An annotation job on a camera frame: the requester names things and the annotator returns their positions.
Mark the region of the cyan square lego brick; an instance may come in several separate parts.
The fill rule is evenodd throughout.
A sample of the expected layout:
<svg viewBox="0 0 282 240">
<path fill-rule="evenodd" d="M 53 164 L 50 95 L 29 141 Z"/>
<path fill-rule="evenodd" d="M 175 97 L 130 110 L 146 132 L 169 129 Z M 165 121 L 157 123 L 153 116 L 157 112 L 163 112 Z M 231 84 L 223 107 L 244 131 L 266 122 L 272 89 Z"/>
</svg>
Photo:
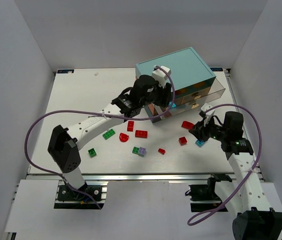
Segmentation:
<svg viewBox="0 0 282 240">
<path fill-rule="evenodd" d="M 176 104 L 175 104 L 175 103 L 170 102 L 168 106 L 171 106 L 171 108 L 175 108 L 175 107 L 176 107 Z"/>
</svg>

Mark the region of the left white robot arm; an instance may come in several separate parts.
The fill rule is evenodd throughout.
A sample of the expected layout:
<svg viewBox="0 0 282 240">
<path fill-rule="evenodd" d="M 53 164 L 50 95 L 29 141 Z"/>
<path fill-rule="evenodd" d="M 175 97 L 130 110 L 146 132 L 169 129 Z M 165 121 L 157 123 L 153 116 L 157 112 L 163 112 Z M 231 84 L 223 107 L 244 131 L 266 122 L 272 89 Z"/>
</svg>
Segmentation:
<svg viewBox="0 0 282 240">
<path fill-rule="evenodd" d="M 63 177 L 74 188 L 86 187 L 79 165 L 79 151 L 92 139 L 128 118 L 137 116 L 146 105 L 154 103 L 167 107 L 172 99 L 171 84 L 164 73 L 141 75 L 135 80 L 129 93 L 121 93 L 113 99 L 100 115 L 93 114 L 70 127 L 56 126 L 50 138 L 48 153 L 60 168 Z"/>
</svg>

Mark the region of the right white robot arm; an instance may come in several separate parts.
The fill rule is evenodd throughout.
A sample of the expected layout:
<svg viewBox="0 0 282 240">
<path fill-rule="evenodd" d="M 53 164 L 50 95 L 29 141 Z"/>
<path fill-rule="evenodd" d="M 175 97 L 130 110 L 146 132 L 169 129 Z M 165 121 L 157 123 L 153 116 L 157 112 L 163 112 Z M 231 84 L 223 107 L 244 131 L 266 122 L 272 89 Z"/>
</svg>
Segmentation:
<svg viewBox="0 0 282 240">
<path fill-rule="evenodd" d="M 282 212 L 275 211 L 268 201 L 256 171 L 262 146 L 254 154 L 251 143 L 243 136 L 243 114 L 227 111 L 224 120 L 215 115 L 217 106 L 205 103 L 200 108 L 201 121 L 189 132 L 198 141 L 219 141 L 235 174 L 237 186 L 221 174 L 208 179 L 206 193 L 218 197 L 221 204 L 192 216 L 187 224 L 195 226 L 221 209 L 234 216 L 232 232 L 236 240 L 277 240 L 282 231 Z"/>
</svg>

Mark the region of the red arch lego piece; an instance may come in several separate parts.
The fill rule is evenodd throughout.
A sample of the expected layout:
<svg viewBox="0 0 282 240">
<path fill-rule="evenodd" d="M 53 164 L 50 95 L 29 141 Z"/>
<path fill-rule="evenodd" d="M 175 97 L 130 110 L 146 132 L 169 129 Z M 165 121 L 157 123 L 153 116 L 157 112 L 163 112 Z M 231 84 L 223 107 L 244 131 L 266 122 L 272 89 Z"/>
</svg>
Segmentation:
<svg viewBox="0 0 282 240">
<path fill-rule="evenodd" d="M 127 142 L 129 140 L 129 135 L 121 132 L 119 135 L 119 140 L 123 143 Z"/>
</svg>

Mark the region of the cyan long lego brick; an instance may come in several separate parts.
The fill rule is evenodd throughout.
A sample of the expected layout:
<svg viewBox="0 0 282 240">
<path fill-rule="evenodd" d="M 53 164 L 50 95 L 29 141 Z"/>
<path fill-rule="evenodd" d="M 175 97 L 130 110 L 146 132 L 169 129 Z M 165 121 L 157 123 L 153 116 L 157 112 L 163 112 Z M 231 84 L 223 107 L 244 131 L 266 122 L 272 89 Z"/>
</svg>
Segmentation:
<svg viewBox="0 0 282 240">
<path fill-rule="evenodd" d="M 199 146 L 199 147 L 202 147 L 202 146 L 205 144 L 205 141 L 197 140 L 197 141 L 195 142 L 195 144 L 196 144 L 197 146 Z"/>
</svg>

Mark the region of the clear top drawer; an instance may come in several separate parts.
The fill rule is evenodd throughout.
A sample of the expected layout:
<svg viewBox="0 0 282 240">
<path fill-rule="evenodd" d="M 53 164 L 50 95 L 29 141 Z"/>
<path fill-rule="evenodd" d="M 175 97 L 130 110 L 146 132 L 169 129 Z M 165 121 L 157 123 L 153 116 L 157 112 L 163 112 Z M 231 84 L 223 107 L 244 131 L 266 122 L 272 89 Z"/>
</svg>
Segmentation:
<svg viewBox="0 0 282 240">
<path fill-rule="evenodd" d="M 201 82 L 176 91 L 176 107 L 156 118 L 154 122 L 164 120 L 185 111 L 195 109 L 205 103 L 219 99 L 225 91 L 223 85 L 215 79 L 213 83 Z"/>
</svg>

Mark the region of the red square lego brick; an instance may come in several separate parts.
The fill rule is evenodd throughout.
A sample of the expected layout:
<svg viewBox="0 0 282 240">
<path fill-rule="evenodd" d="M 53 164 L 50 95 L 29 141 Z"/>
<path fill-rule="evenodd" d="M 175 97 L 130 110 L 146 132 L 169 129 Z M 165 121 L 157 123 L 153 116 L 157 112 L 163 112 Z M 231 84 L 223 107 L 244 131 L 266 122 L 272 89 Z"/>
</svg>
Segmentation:
<svg viewBox="0 0 282 240">
<path fill-rule="evenodd" d="M 187 139 L 186 139 L 186 137 L 184 137 L 184 136 L 183 136 L 183 137 L 180 137 L 180 138 L 179 138 L 179 143 L 180 143 L 181 146 L 187 144 Z"/>
</svg>

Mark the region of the red curved lego brick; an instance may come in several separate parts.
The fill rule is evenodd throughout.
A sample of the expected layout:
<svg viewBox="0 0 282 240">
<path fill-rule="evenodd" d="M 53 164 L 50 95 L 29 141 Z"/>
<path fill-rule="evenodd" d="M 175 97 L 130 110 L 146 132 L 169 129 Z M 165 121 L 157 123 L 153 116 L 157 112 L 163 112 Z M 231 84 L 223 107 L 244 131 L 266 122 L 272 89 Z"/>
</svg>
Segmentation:
<svg viewBox="0 0 282 240">
<path fill-rule="evenodd" d="M 187 130 L 191 130 L 193 128 L 194 124 L 188 121 L 183 121 L 181 127 L 185 128 Z"/>
</svg>

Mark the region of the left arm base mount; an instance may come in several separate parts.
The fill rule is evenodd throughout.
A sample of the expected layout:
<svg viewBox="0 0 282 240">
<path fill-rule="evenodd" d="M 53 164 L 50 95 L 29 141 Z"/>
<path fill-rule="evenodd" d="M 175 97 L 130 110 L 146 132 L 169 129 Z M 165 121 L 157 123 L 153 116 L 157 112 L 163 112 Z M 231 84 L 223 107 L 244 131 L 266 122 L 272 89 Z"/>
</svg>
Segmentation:
<svg viewBox="0 0 282 240">
<path fill-rule="evenodd" d="M 58 182 L 54 209 L 62 210 L 101 210 L 106 199 L 105 183 L 86 182 L 78 191 L 64 181 Z"/>
</svg>

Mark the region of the red rounded lego brick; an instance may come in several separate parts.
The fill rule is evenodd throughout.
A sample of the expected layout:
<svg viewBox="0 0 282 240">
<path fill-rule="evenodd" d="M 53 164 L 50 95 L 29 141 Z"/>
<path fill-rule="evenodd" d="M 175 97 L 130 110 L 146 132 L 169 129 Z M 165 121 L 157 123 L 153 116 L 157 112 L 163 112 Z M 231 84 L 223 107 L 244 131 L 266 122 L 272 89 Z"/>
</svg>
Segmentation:
<svg viewBox="0 0 282 240">
<path fill-rule="evenodd" d="M 134 121 L 129 120 L 127 123 L 127 131 L 128 132 L 133 132 L 134 131 Z"/>
</svg>

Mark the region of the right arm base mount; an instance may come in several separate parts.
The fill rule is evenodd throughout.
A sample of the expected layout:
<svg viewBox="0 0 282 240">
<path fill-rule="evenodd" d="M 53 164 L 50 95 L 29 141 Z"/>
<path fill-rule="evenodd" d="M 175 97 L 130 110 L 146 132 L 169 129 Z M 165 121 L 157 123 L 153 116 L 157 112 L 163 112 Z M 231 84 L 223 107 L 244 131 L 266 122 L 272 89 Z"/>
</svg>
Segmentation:
<svg viewBox="0 0 282 240">
<path fill-rule="evenodd" d="M 222 200 L 215 193 L 215 184 L 218 182 L 232 182 L 227 174 L 212 174 L 205 184 L 189 185 L 185 196 L 190 197 L 192 213 L 199 213 L 209 209 L 215 209 L 221 205 Z"/>
</svg>

